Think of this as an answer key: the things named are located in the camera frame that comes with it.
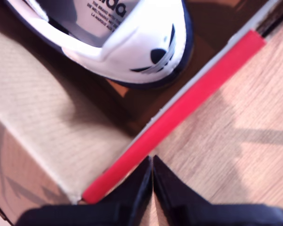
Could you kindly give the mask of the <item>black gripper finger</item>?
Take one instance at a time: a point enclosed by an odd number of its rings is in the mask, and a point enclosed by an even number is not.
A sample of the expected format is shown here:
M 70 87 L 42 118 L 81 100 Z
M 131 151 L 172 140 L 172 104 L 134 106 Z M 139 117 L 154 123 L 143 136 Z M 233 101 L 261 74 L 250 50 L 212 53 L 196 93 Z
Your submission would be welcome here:
M 195 226 L 190 207 L 210 204 L 181 181 L 157 155 L 153 157 L 153 186 L 167 222 L 171 226 Z
M 102 226 L 138 226 L 152 196 L 152 158 L 147 156 L 135 170 L 100 203 L 107 204 Z

